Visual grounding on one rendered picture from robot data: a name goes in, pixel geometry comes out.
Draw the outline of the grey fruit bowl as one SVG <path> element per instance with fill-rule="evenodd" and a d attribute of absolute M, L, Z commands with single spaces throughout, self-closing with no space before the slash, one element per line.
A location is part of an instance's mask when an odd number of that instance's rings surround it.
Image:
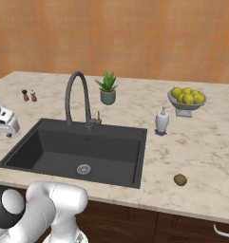
<path fill-rule="evenodd" d="M 192 117 L 192 112 L 194 110 L 199 109 L 201 106 L 205 105 L 206 101 L 203 101 L 199 104 L 184 104 L 184 103 L 178 103 L 177 100 L 171 95 L 171 91 L 167 92 L 167 98 L 168 100 L 173 104 L 173 106 L 176 108 L 176 116 L 177 117 Z"/>

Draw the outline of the dark grey arched faucet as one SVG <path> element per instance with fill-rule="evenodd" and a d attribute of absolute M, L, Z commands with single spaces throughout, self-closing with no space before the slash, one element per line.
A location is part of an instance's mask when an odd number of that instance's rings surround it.
<path fill-rule="evenodd" d="M 74 72 L 70 76 L 70 78 L 67 82 L 67 89 L 66 89 L 66 95 L 65 95 L 66 122 L 67 122 L 67 125 L 72 125 L 72 117 L 71 117 L 71 113 L 70 113 L 70 95 L 71 95 L 71 88 L 72 88 L 73 82 L 77 77 L 79 77 L 81 79 L 82 85 L 84 88 L 85 110 L 86 110 L 86 129 L 88 131 L 90 131 L 93 128 L 94 124 L 101 124 L 102 120 L 100 118 L 97 118 L 97 119 L 91 118 L 86 78 L 85 78 L 84 74 L 80 71 Z"/>

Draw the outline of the dark wood cupboard door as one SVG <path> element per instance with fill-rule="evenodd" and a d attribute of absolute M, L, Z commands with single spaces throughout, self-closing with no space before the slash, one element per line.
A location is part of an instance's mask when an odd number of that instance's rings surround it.
<path fill-rule="evenodd" d="M 76 216 L 89 243 L 153 243 L 157 213 L 90 200 Z"/>
<path fill-rule="evenodd" d="M 158 213 L 154 243 L 229 243 L 229 224 L 193 217 Z"/>

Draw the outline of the dark grey sink basin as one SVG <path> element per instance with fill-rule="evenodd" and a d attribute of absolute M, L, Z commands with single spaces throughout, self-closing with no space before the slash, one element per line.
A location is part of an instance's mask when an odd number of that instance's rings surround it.
<path fill-rule="evenodd" d="M 140 188 L 147 130 L 40 119 L 1 159 L 0 167 Z"/>

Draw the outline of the brown kiwi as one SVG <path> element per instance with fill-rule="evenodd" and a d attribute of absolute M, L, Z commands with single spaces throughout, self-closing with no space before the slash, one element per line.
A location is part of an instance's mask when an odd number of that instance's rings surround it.
<path fill-rule="evenodd" d="M 174 176 L 174 181 L 179 186 L 184 186 L 187 183 L 187 178 L 183 174 L 177 174 Z"/>

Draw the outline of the white soap dispenser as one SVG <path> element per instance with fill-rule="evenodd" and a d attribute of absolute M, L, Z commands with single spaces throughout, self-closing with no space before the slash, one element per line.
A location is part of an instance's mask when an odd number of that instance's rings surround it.
<path fill-rule="evenodd" d="M 167 126 L 169 124 L 169 115 L 165 111 L 165 107 L 162 108 L 161 112 L 158 112 L 156 115 L 156 132 L 158 134 L 165 134 Z"/>

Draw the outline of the potted green succulent plant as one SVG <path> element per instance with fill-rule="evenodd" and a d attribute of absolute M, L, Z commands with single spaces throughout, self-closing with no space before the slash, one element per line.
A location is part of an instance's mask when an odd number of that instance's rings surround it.
<path fill-rule="evenodd" d="M 115 84 L 116 77 L 114 73 L 108 74 L 105 71 L 103 81 L 100 82 L 96 80 L 96 83 L 100 87 L 100 94 L 101 94 L 101 102 L 105 105 L 112 105 L 116 101 L 116 87 Z"/>

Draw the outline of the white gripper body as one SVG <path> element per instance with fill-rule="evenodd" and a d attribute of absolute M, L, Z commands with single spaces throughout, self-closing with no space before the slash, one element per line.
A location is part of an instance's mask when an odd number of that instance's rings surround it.
<path fill-rule="evenodd" d="M 8 133 L 12 134 L 13 136 L 19 132 L 20 126 L 18 120 L 12 116 L 9 119 L 6 116 L 0 118 L 0 133 Z"/>

